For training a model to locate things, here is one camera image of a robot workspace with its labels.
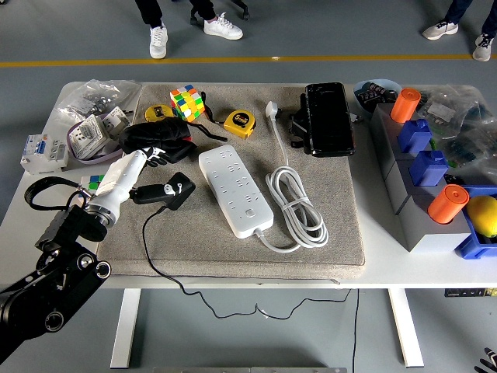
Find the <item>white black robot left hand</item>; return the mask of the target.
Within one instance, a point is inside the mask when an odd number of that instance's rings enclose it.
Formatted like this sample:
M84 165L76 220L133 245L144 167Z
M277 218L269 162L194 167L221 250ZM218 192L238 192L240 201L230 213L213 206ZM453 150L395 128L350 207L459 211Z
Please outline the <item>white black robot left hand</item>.
M146 147L113 162L90 200L87 212L100 217L106 227L113 227L120 216L120 205L130 198L130 191L146 163L166 164L166 152Z

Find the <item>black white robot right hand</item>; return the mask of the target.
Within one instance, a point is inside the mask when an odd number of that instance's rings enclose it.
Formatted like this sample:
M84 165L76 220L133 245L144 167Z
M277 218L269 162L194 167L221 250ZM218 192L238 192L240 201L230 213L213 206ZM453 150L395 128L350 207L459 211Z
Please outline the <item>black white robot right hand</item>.
M485 354L487 355L487 359L480 359L479 365L474 366L474 370L478 373L489 373L489 372L497 372L497 364L496 364L496 352L486 347L484 349Z

